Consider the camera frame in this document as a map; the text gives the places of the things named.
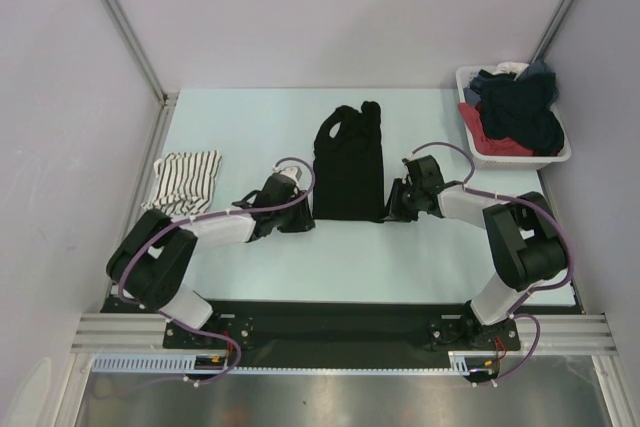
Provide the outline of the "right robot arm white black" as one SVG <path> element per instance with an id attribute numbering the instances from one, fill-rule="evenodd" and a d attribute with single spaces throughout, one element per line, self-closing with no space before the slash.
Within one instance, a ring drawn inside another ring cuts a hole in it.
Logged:
<path id="1" fill-rule="evenodd" d="M 573 254 L 542 194 L 510 197 L 447 182 L 432 156 L 403 164 L 406 175 L 393 181 L 387 202 L 389 221 L 413 222 L 426 213 L 486 232 L 495 273 L 465 305 L 461 335 L 469 346 L 486 347 L 532 293 L 573 273 Z"/>

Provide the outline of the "black white striped tank top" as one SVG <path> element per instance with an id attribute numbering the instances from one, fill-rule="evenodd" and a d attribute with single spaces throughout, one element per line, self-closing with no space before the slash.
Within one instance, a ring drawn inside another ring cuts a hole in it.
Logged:
<path id="1" fill-rule="evenodd" d="M 217 150 L 171 152 L 153 164 L 155 188 L 141 207 L 170 217 L 205 213 L 213 199 L 222 156 Z"/>

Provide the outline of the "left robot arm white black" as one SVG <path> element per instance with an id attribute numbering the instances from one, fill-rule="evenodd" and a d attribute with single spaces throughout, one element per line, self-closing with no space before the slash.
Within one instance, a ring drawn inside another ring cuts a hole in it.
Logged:
<path id="1" fill-rule="evenodd" d="M 183 285 L 199 249 L 257 241 L 277 230 L 307 232 L 315 227 L 308 192 L 301 189 L 298 167 L 277 168 L 262 188 L 247 194 L 231 210 L 172 220 L 158 209 L 145 212 L 112 254 L 107 276 L 118 294 L 149 311 L 186 325 L 197 345 L 214 344 L 221 323 L 214 308 Z"/>

